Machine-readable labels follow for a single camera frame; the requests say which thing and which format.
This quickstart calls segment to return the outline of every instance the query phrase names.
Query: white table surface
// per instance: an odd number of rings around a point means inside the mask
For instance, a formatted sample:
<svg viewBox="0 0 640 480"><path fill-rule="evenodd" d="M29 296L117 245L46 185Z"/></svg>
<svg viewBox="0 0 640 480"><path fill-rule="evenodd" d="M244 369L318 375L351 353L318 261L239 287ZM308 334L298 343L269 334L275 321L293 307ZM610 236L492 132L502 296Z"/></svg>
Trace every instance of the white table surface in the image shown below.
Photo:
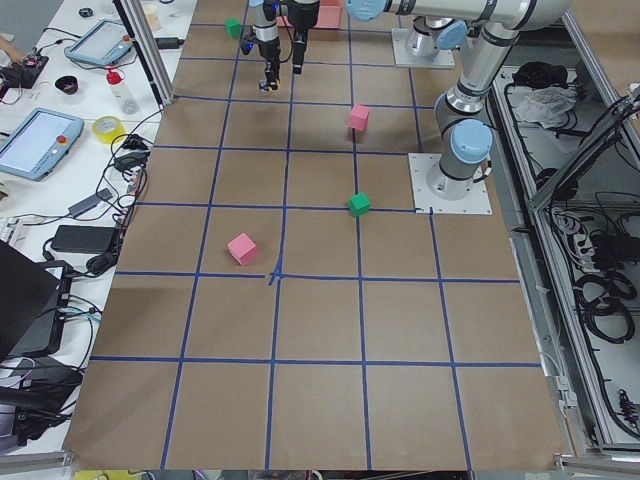
<svg viewBox="0 0 640 480"><path fill-rule="evenodd" d="M197 0L178 0L173 3L157 5L158 17L162 28L153 32L155 37L185 38L193 10ZM53 17L50 27L59 28L76 35L84 35L101 19L116 20L117 15L108 15L101 8L102 0L65 0ZM78 15L81 7L91 7L95 14L90 18ZM38 42L38 47L48 45L61 38L68 38L63 33L48 30ZM84 70L64 56L65 47L72 42L65 41L61 45L53 45L43 50L42 54L49 57L33 88L22 91L22 97L15 105L0 104L0 116L17 116L25 118L34 108L44 107L51 110L65 112L83 119L96 119L105 115L115 115L120 119L139 121L158 110L158 104L153 96L149 82L144 73L140 60L132 65L121 68L125 75L125 83L138 102L140 109L133 114L122 113L109 89L106 80L106 70ZM178 67L182 49L161 50L160 55L167 73L173 78ZM134 49L120 60L121 64L128 63L135 58ZM78 79L78 91L73 95L66 95L55 87L55 81L65 75L73 75ZM12 89L5 96L4 101L11 103L18 96L18 90Z"/></svg>
<svg viewBox="0 0 640 480"><path fill-rule="evenodd" d="M158 15L162 28L154 35L156 37L177 36L185 38L195 9L197 0L177 0L170 4L157 4ZM101 5L103 0L65 0L54 16L49 26L67 30L78 35L84 34L100 18L115 19L115 15L106 14ZM91 7L95 15L83 19L78 15L82 7ZM47 45L65 35L59 32L47 31L38 42L38 46ZM64 47L70 42L55 45L46 49L43 54L50 57L49 63L33 89L24 90L20 100L15 105L0 104L0 131L11 132L36 107L49 108L75 115L85 120L80 138L71 147L69 154L54 168L51 174L39 182L26 180L13 175L0 173L0 182L10 191L8 198L0 201L0 217L11 217L28 213L41 215L64 215L68 207L92 195L100 179L104 167L111 157L109 146L101 143L91 132L93 120L105 115L115 115L122 119L127 132L138 124L140 120L158 110L158 105L148 86L146 76L140 61L122 68L126 74L126 83L140 105L140 110L132 115L123 114L109 90L104 70L83 70L71 63L63 53ZM163 50L161 56L167 73L173 78L180 58L181 49ZM133 58L129 54L123 59L126 63ZM57 78L63 75L74 75L79 80L79 90L74 95L65 95L54 87ZM4 98L11 102L16 91L11 90ZM162 116L158 114L145 122L136 133L151 141L155 138ZM127 187L120 174L111 169L108 179L123 193ZM101 204L97 208L85 213L80 218L94 218L104 212L108 206ZM112 211L107 212L100 220L93 222L79 222L64 219L60 222L43 226L24 226L21 238L15 248L34 261L43 261L42 245L51 238L61 224L81 224L96 226L113 226ZM85 262L93 255L56 253L56 259L65 260L79 271L86 270ZM100 308L104 307L109 288L113 280L115 269L96 279L76 279L72 285L72 294L94 302ZM85 308L85 305L73 303L74 306ZM60 350L53 355L60 362L67 365L78 365L88 348L90 341L90 327L86 320L74 320L65 325ZM78 390L69 399L73 401ZM56 428L48 429L37 441L29 441L25 447L19 448L11 454L47 453L59 451L69 428L65 422Z"/></svg>

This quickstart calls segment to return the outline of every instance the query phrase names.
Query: plastic bottle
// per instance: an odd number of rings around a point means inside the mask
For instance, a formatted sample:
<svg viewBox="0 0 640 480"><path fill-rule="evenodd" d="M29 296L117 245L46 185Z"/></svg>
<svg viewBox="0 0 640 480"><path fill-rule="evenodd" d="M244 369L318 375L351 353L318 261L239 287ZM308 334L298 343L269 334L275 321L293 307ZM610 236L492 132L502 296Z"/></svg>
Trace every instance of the plastic bottle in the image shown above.
<svg viewBox="0 0 640 480"><path fill-rule="evenodd" d="M107 68L107 70L109 70L107 73L107 83L109 87L111 87L111 91L113 92L113 96L116 97L118 105L120 105L120 110L127 114L136 113L140 110L140 107L124 83L124 78L113 68Z"/></svg>

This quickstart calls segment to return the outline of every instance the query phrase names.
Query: white cloth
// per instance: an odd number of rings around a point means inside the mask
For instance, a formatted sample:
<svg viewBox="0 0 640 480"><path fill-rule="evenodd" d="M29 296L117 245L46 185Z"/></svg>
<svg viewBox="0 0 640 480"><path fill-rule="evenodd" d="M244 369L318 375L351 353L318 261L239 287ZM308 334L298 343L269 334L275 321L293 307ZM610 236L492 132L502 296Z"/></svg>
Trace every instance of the white cloth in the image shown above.
<svg viewBox="0 0 640 480"><path fill-rule="evenodd" d="M559 127L567 121L566 112L576 104L578 93L568 88L549 87L531 92L516 108L516 118L540 123L543 128Z"/></svg>

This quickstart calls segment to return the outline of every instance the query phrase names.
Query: yellow tape roll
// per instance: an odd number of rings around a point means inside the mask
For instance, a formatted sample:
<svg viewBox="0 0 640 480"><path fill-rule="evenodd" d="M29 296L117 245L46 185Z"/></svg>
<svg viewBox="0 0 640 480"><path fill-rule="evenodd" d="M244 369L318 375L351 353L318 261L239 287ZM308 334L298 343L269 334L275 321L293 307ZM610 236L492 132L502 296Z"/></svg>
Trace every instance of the yellow tape roll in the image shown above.
<svg viewBox="0 0 640 480"><path fill-rule="evenodd" d="M118 142L125 139L127 133L124 129L124 125L118 117L100 117L91 127L91 131L94 133L98 140L102 143L110 145L116 138Z"/></svg>

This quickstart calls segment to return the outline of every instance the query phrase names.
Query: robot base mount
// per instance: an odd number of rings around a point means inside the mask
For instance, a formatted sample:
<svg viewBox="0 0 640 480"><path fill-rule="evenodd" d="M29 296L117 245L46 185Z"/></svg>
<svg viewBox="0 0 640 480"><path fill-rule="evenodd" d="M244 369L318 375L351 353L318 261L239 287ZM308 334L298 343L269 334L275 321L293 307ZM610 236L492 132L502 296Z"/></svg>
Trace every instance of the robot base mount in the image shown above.
<svg viewBox="0 0 640 480"><path fill-rule="evenodd" d="M409 28L392 28L391 40L397 67L434 68L451 70L456 67L451 50L438 50L431 55L415 55L407 49L407 41L414 33Z"/></svg>
<svg viewBox="0 0 640 480"><path fill-rule="evenodd" d="M409 168L413 187L413 203L417 213L449 213L461 215L491 215L491 203L484 182L474 183L466 197L461 200L446 200L434 194L427 184L427 176L434 165L440 162L440 154L410 153ZM474 178L482 176L482 169Z"/></svg>

